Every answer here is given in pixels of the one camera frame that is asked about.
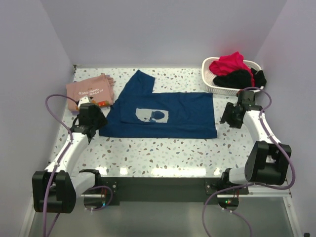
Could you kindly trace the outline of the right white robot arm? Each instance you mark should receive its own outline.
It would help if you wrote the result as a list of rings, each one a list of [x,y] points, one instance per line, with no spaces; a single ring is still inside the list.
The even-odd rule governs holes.
[[[251,87],[237,93],[236,104],[226,104],[220,122],[231,128],[245,125],[254,145],[243,167],[228,168],[222,173],[218,189],[226,194],[245,184],[273,185],[280,189],[286,180],[292,150],[273,134],[265,118],[265,109],[256,104]]]

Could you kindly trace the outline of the blue t shirt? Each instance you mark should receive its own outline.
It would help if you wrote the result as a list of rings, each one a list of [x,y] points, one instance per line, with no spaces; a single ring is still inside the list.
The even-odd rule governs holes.
[[[138,70],[107,115],[99,135],[113,138],[215,139],[213,95],[154,93],[155,78]]]

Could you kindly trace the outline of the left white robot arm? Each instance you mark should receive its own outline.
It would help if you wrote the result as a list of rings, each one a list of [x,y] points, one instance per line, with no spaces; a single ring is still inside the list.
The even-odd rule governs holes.
[[[96,131],[106,124],[106,117],[97,105],[91,102],[80,105],[71,134],[60,153],[44,171],[37,171],[32,176],[36,212],[71,213],[77,198],[86,190],[92,194],[101,191],[98,170],[84,169],[76,177],[71,177],[71,173]]]

